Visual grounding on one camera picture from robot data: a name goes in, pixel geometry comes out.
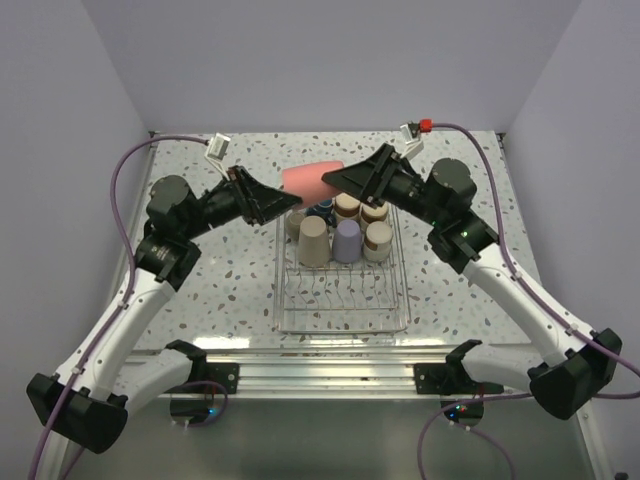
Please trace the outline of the tall beige plastic cup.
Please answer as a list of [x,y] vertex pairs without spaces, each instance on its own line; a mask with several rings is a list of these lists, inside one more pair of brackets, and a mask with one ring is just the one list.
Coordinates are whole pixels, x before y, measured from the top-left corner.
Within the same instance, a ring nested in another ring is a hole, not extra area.
[[318,216],[306,217],[300,224],[298,260],[309,268],[326,265],[331,258],[331,247],[326,222]]

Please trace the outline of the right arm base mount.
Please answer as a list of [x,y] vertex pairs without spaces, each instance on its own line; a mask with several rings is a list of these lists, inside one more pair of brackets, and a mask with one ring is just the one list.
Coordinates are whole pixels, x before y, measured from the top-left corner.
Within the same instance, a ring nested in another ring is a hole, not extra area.
[[460,369],[446,363],[416,363],[413,380],[419,395],[502,394],[504,387],[491,382],[479,383]]

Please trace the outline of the dark blue mug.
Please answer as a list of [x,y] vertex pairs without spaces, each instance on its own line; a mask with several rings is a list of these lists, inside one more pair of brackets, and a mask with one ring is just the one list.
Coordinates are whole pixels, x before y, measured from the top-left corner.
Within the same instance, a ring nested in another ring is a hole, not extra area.
[[316,216],[322,218],[328,227],[336,226],[336,218],[333,213],[333,200],[327,199],[314,204],[306,209],[306,216]]

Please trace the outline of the purple plastic cup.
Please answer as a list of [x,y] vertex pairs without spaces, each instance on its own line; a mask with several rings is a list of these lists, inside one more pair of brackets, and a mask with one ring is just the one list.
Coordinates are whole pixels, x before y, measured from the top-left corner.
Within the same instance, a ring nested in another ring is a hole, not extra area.
[[354,263],[361,256],[362,234],[354,220],[341,221],[335,231],[332,243],[333,259],[340,263]]

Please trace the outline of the small grey-green mug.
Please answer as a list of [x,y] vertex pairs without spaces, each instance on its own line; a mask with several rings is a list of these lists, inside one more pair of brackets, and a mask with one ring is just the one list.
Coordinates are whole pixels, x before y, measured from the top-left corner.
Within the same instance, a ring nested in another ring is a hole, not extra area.
[[285,231],[294,242],[299,240],[301,224],[305,218],[306,214],[301,210],[292,211],[285,218]]

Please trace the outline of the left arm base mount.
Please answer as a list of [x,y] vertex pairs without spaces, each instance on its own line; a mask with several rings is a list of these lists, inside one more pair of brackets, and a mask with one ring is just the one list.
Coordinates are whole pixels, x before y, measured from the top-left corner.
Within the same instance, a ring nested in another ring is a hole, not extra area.
[[239,379],[238,363],[208,363],[200,373],[191,375],[186,383],[169,389],[168,393],[221,394],[224,388],[229,395],[235,395]]

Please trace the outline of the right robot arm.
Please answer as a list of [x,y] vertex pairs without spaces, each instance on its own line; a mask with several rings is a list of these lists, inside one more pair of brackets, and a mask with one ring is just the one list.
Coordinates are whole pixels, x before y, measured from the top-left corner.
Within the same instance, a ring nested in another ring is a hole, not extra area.
[[526,356],[468,340],[446,356],[440,393],[485,383],[512,387],[567,420],[612,380],[620,337],[579,320],[512,260],[505,241],[472,210],[477,187],[463,162],[439,159],[422,178],[385,144],[322,180],[367,205],[388,203],[430,225],[427,241],[439,260],[489,295],[536,350]]

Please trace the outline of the cream brown-banded cup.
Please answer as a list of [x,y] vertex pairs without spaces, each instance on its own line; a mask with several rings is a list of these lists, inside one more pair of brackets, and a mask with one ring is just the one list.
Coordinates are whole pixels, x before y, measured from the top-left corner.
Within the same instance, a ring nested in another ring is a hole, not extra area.
[[368,226],[375,222],[387,222],[389,215],[389,205],[384,202],[381,206],[369,206],[361,204],[359,224],[361,230],[365,232]]
[[360,222],[361,202],[346,193],[341,193],[333,199],[333,214],[336,224],[345,220]]

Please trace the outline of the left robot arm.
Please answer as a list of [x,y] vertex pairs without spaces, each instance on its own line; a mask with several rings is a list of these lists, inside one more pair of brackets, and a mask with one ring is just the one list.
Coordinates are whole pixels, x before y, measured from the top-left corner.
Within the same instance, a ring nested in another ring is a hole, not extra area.
[[43,425],[101,454],[128,419],[116,377],[148,323],[181,288],[201,256],[195,238],[237,218],[264,225],[302,199],[258,182],[245,168],[229,169],[212,190],[195,196],[181,176],[156,181],[146,207],[144,237],[133,269],[93,333],[56,373],[37,373],[27,396]]

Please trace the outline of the steel cup with handle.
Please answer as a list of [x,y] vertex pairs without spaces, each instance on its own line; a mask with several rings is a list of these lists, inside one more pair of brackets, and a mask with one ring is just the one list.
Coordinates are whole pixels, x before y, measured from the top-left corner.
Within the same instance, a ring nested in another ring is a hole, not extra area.
[[363,254],[368,261],[382,262],[391,252],[393,230],[385,222],[376,221],[365,230]]

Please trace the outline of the red plastic cup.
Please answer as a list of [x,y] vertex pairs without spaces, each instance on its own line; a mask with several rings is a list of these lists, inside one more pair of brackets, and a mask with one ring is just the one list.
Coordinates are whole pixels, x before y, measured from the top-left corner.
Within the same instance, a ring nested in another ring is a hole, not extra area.
[[300,197],[302,202],[296,209],[307,208],[340,194],[340,190],[325,183],[325,173],[340,170],[341,161],[323,161],[286,168],[282,171],[282,185],[286,193]]

